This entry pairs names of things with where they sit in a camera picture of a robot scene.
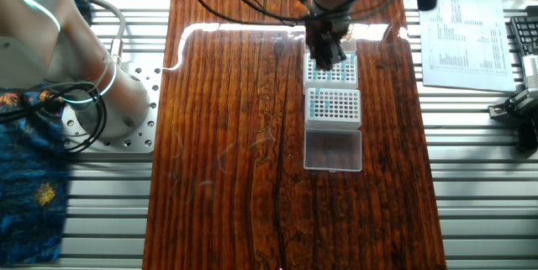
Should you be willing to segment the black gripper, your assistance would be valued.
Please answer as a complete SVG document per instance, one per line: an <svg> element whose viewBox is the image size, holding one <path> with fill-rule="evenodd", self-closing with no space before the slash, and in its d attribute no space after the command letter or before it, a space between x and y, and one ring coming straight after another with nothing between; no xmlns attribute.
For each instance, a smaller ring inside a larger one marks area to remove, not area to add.
<svg viewBox="0 0 538 270"><path fill-rule="evenodd" d="M347 59L341 41L348 34L350 24L342 21L317 20L305 23L306 45L311 50L318 71L330 71L334 65Z"/></svg>

